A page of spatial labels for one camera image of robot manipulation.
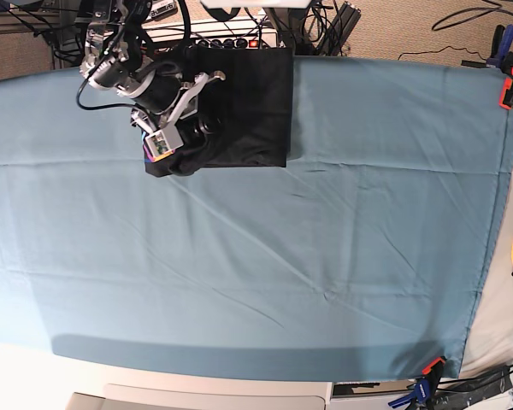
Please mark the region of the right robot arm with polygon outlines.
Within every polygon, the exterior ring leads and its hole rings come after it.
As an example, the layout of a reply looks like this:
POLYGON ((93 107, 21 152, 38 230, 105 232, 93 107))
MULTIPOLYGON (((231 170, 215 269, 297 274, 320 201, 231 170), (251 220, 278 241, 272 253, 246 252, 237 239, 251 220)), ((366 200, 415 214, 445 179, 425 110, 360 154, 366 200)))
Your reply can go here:
POLYGON ((152 1, 95 1, 85 36, 85 56, 80 64, 83 82, 76 103, 86 111, 129 108, 132 123, 146 133, 175 127, 192 100, 203 88, 224 81, 222 71, 198 73, 186 81, 187 53, 192 49, 192 27, 184 1, 178 5, 183 21, 183 36, 171 51, 159 56, 156 45, 143 28, 152 1), (87 106, 81 94, 87 86, 96 90, 115 90, 130 103, 87 106))

